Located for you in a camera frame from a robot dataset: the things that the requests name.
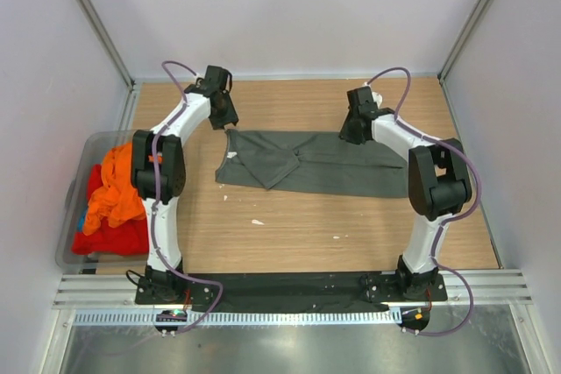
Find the grey t shirt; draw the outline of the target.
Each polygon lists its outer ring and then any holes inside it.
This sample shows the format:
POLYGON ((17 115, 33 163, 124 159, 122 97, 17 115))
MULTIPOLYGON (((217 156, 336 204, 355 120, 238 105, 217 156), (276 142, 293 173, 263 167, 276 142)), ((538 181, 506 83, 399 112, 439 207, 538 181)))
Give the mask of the grey t shirt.
POLYGON ((407 162, 389 147, 332 131, 226 131, 222 184, 381 199, 408 197, 407 162))

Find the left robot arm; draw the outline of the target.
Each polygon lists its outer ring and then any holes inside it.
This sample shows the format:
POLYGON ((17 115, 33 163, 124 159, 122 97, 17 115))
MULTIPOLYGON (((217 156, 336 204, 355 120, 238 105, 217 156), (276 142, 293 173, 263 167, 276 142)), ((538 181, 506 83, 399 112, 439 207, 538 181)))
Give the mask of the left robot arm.
POLYGON ((150 130, 132 137, 131 185, 146 211, 149 251, 139 288, 155 290, 168 304, 179 302, 188 279, 182 272, 177 238, 177 206, 187 181, 183 146, 195 129, 208 120, 214 130, 238 123, 231 99, 232 75, 209 65, 203 75, 180 91, 173 110, 150 130))

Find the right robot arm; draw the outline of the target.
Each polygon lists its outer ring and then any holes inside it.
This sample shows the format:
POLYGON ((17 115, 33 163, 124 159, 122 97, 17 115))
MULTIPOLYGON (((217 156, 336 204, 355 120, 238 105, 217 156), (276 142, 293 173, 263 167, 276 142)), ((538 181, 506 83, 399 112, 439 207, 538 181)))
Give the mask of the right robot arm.
POLYGON ((347 92, 348 114, 339 136, 362 145, 375 141, 406 160, 408 198, 415 211, 412 234, 399 256, 395 290, 405 300, 419 300, 435 285, 437 258, 448 230, 447 221, 472 198, 461 143, 433 138, 382 108, 381 96, 363 86, 347 92))

